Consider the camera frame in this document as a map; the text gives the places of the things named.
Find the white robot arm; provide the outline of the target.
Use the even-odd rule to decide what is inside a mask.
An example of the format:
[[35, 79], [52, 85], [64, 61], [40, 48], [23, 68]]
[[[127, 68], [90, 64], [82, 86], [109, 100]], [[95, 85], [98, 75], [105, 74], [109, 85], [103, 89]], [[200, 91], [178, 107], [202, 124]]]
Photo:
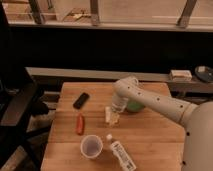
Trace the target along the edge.
[[182, 126], [185, 141], [181, 171], [213, 171], [213, 102], [200, 105], [140, 88], [135, 77], [117, 80], [112, 108], [121, 113], [129, 100]]

